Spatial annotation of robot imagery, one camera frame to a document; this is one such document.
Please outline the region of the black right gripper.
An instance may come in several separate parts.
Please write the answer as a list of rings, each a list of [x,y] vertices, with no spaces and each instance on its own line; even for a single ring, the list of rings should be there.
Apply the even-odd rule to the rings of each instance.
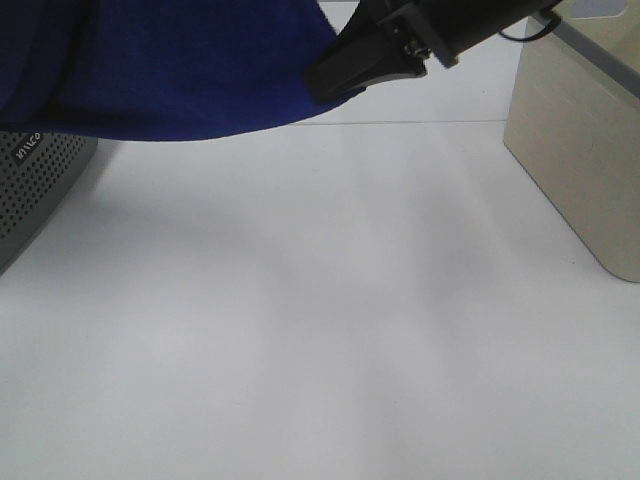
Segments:
[[[557,28],[556,1],[361,1],[335,41],[304,73],[317,104],[343,100],[390,81],[422,78],[431,55],[446,68],[461,53],[498,35],[527,43]],[[544,27],[516,38],[504,30],[529,16]]]

